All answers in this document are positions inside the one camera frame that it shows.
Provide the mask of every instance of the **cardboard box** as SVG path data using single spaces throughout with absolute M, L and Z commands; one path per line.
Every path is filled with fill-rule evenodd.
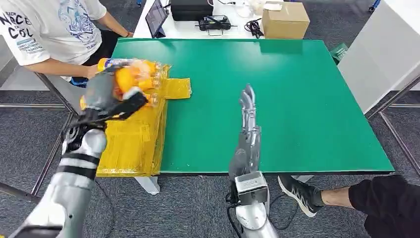
M 281 10 L 264 9 L 262 27 L 266 39 L 302 39 L 309 26 L 309 17 L 301 2 L 276 2 Z

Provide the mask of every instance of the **printed graphic on t-shirt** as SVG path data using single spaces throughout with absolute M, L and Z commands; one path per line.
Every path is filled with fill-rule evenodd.
M 21 51 L 34 54 L 44 51 L 44 48 L 32 37 L 31 21 L 25 16 L 11 11 L 0 13 L 0 23 L 6 26 L 9 36 L 16 40 Z
M 65 23 L 66 30 L 86 48 L 96 46 L 96 28 L 79 0 L 61 0 L 58 10 L 59 19 Z

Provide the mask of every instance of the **gray carpet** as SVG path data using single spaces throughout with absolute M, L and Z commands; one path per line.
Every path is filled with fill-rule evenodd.
M 141 10 L 134 0 L 101 0 L 108 10 L 127 29 L 133 31 Z M 369 14 L 369 0 L 306 0 L 306 10 L 311 19 L 305 38 L 323 39 L 329 49 L 345 42 L 350 45 Z M 405 101 L 420 101 L 417 93 Z M 0 103 L 45 102 L 57 103 L 49 92 L 4 92 Z M 387 115 L 406 139 L 413 154 L 420 158 L 418 146 L 420 112 L 390 109 Z M 64 123 L 63 110 L 0 110 L 0 181 L 30 191 L 43 166 L 48 152 Z M 386 154 L 398 173 L 409 182 L 420 185 L 420 179 L 405 158 L 397 142 L 379 117 L 371 126 Z M 310 184 L 322 189 L 347 186 L 371 175 L 315 176 Z M 266 176 L 272 199 L 280 194 L 275 175 Z M 161 193 L 145 193 L 133 178 L 99 178 L 115 210 L 112 238 L 232 238 L 234 232 L 226 217 L 224 196 L 228 180 L 224 176 L 159 177 Z M 45 191 L 43 184 L 41 194 Z M 293 212 L 294 202 L 282 199 L 271 210 L 272 221 L 285 224 Z M 34 205 L 0 193 L 0 235 L 8 235 L 30 213 Z M 104 238 L 111 229 L 110 204 L 96 186 L 85 222 L 86 238 Z M 368 237 L 363 228 L 365 216 L 355 210 L 328 207 L 314 218 L 298 211 L 290 227 L 280 231 L 281 237 L 313 238 L 363 238 Z

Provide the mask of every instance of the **black sneaker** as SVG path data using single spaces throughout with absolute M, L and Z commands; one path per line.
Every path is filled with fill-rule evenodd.
M 314 217 L 316 212 L 321 209 L 320 206 L 315 206 L 312 202 L 316 191 L 314 186 L 307 185 L 286 175 L 280 175 L 277 179 L 281 190 L 289 197 L 293 197 L 308 217 Z

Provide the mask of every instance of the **black pants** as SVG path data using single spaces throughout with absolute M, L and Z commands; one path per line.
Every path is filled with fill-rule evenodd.
M 118 38 L 121 37 L 115 32 L 101 30 L 102 44 L 99 48 L 84 62 L 84 66 L 96 65 L 102 58 L 110 58 L 114 52 L 115 45 L 117 44 Z M 71 84 L 77 87 L 85 88 L 88 83 L 88 79 L 84 77 L 72 77 Z
M 400 175 L 363 180 L 349 189 L 352 206 L 367 214 L 372 238 L 420 237 L 420 186 Z

